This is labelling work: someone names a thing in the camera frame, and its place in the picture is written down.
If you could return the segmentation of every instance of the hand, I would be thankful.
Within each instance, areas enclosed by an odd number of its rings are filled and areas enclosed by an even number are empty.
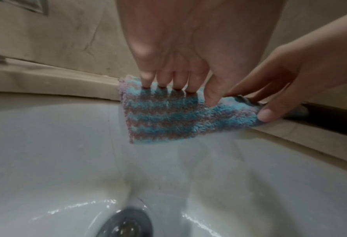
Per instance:
[[[173,80],[214,106],[257,65],[284,0],[116,0],[144,87]]]
[[[259,112],[271,122],[309,97],[347,83],[347,16],[278,47],[226,96],[260,101],[281,91]]]

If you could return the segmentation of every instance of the sink drain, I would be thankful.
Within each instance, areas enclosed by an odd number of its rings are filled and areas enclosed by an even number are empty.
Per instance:
[[[153,226],[148,215],[140,209],[126,208],[113,215],[96,237],[152,237]]]

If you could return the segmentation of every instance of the washcloth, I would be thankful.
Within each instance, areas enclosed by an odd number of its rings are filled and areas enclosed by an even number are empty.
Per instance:
[[[145,89],[132,76],[120,79],[119,92],[131,143],[187,139],[262,124],[257,113],[263,105],[242,96],[223,98],[210,108],[203,89],[189,94],[156,83]]]

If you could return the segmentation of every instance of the white sink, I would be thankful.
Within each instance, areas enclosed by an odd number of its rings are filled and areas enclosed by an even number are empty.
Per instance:
[[[347,164],[245,130],[130,145],[118,103],[0,93],[0,237],[347,237]]]

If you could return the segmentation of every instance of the sink basin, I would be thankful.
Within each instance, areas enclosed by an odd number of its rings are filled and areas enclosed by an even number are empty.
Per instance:
[[[347,163],[243,130],[131,145],[119,103],[0,93],[0,237],[347,237]]]

